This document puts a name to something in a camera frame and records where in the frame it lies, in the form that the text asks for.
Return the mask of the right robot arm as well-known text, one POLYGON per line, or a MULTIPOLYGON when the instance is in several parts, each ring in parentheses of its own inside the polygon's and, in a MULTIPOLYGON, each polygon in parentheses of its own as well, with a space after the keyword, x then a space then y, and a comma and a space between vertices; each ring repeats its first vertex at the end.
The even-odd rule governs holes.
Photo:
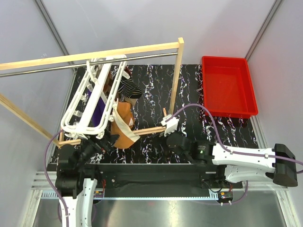
POLYGON ((273 148, 241 148, 206 140, 192 141, 174 132, 167 136, 168 148, 184 155, 196 165, 218 167, 215 182, 219 187, 241 181, 269 181, 284 187, 297 187, 296 159, 284 144, 273 148))

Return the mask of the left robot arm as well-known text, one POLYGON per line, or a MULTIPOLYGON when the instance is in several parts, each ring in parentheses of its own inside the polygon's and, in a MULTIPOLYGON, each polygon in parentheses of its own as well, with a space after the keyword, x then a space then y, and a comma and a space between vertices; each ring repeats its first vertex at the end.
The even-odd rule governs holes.
POLYGON ((76 143, 71 141, 61 142, 58 151, 55 188, 64 227, 90 227, 94 199, 103 199, 106 185, 114 187, 117 182, 116 174, 105 173, 97 165, 87 163, 97 152, 109 153, 113 150, 108 136, 102 139, 89 136, 78 144, 77 148, 76 143))

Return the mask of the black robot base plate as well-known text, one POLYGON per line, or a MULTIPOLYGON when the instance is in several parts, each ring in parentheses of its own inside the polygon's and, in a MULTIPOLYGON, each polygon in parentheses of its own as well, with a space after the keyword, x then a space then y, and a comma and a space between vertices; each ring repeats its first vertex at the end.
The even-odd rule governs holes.
POLYGON ((119 199, 201 199, 210 193, 242 188, 228 183, 224 166, 196 164, 100 164, 105 197, 119 199))

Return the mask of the purple sock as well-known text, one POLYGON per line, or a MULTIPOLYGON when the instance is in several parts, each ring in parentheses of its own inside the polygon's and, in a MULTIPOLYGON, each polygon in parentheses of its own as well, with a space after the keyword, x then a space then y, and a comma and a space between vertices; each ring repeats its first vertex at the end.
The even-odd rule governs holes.
POLYGON ((102 98, 100 97, 97 105, 95 107, 94 113, 92 115, 92 125, 93 127, 97 127, 101 121, 102 118, 102 114, 104 112, 106 104, 104 103, 104 101, 102 100, 102 98))

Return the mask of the brown orange striped sock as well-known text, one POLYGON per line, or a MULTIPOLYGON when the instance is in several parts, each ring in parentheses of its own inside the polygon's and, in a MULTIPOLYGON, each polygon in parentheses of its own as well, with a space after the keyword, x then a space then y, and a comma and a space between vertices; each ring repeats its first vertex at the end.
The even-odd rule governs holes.
POLYGON ((108 76, 106 78, 105 84, 104 84, 104 88, 103 88, 103 92, 105 95, 108 96, 110 94, 114 80, 115 80, 115 76, 113 76, 113 74, 111 72, 109 72, 108 76))

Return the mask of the white plastic clip hanger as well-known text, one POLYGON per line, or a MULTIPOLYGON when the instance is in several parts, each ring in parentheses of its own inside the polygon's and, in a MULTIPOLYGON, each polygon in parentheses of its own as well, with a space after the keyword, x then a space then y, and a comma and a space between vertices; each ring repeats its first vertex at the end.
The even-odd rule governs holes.
MULTIPOLYGON (((114 55, 108 56, 105 60, 113 60, 118 58, 126 58, 126 55, 114 55)), ((107 127, 107 123, 109 117, 112 112, 113 105, 116 104, 115 96, 118 91, 118 87, 121 81, 122 74, 126 67, 127 61, 119 62, 118 72, 116 74, 113 86, 111 88, 110 94, 108 95, 107 100, 105 101, 105 109, 102 114, 101 121, 97 127, 89 127, 89 123, 92 119, 92 115, 94 113, 95 107, 99 98, 103 95, 103 88, 112 66, 112 63, 99 64, 95 66, 89 65, 89 60, 86 61, 86 72, 78 86, 71 103, 69 104, 63 118, 61 119, 61 128, 67 132, 72 134, 75 137, 86 138, 87 135, 95 135, 98 139, 103 138, 105 128, 107 127), (70 120, 76 111, 76 107, 82 97, 87 85, 92 84, 93 90, 91 92, 91 96, 89 97, 87 104, 85 106, 84 111, 80 117, 80 121, 76 125, 71 125, 70 120)))

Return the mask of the black striped sock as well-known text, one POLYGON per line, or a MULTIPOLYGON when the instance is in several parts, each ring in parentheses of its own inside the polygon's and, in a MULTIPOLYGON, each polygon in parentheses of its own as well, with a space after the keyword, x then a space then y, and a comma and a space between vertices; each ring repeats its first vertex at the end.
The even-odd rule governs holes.
POLYGON ((118 92, 126 98, 139 99, 142 96, 142 91, 132 78, 121 78, 118 92))
POLYGON ((137 103, 139 98, 140 98, 139 96, 125 96, 125 95, 122 95, 123 101, 127 102, 127 103, 130 103, 131 106, 135 106, 135 104, 137 103))

